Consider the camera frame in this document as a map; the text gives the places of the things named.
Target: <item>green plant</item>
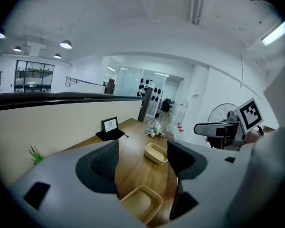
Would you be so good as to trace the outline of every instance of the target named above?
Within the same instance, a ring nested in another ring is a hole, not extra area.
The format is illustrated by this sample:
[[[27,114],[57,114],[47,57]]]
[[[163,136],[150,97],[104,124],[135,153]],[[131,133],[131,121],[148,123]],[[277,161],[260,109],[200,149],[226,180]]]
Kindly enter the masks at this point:
[[[33,160],[35,163],[38,163],[38,162],[42,161],[42,160],[44,159],[44,156],[38,152],[38,150],[37,150],[36,147],[35,147],[36,150],[34,150],[34,148],[32,147],[32,145],[31,145],[31,148],[32,148],[32,149],[28,149],[28,152],[29,152],[29,154],[33,157],[32,160]]]

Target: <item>ceiling light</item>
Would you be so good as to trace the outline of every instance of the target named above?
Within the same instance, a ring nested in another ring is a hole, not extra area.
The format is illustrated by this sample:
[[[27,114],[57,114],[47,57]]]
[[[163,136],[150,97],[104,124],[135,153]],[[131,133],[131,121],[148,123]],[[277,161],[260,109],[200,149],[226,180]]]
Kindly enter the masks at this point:
[[[262,39],[262,42],[265,46],[270,45],[275,40],[279,39],[282,35],[285,34],[285,21],[279,25],[276,29],[269,33],[269,35],[265,36]]]
[[[63,48],[72,49],[72,43],[69,40],[64,40],[60,43]]]
[[[5,38],[5,32],[3,29],[0,29],[0,39]]]
[[[56,53],[56,54],[54,55],[54,58],[61,59],[61,55],[60,55],[59,53]]]
[[[16,46],[16,47],[14,48],[14,51],[20,52],[20,51],[21,51],[21,47],[20,47],[20,46]]]
[[[155,73],[155,74],[169,77],[169,75],[165,75],[165,74],[160,74],[160,73]]]
[[[114,72],[116,71],[115,69],[112,69],[111,67],[108,67],[108,69],[110,69],[110,70],[112,70],[112,71],[114,71]]]

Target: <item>cable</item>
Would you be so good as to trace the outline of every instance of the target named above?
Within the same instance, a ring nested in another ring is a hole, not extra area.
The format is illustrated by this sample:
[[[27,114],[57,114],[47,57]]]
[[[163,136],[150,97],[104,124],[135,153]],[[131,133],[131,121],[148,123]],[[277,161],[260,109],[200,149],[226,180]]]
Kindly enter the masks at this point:
[[[260,125],[257,126],[258,131],[260,132],[261,135],[264,135],[263,129],[260,127]]]

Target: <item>white flowers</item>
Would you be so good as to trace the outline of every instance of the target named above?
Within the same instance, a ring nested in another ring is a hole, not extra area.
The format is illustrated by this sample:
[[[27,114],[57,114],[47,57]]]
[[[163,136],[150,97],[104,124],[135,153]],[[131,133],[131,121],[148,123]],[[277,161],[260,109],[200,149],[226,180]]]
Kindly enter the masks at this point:
[[[151,135],[151,137],[162,136],[162,126],[158,121],[155,120],[153,123],[148,124],[146,135]]]

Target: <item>glass partition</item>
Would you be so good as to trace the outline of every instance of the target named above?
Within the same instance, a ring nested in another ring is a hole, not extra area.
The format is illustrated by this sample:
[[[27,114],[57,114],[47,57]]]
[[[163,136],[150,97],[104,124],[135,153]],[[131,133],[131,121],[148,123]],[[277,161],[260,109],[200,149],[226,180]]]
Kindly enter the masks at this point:
[[[51,91],[54,65],[17,61],[15,92]]]
[[[144,70],[121,66],[114,95],[137,96]]]
[[[145,70],[143,73],[143,83],[146,85],[146,81],[149,80],[149,83],[154,84],[154,90],[151,98],[151,101],[149,103],[148,109],[147,109],[147,115],[154,117],[158,108],[158,104],[161,100],[162,95],[162,88],[166,81],[166,75],[165,73],[159,73],[154,72],[150,70]]]

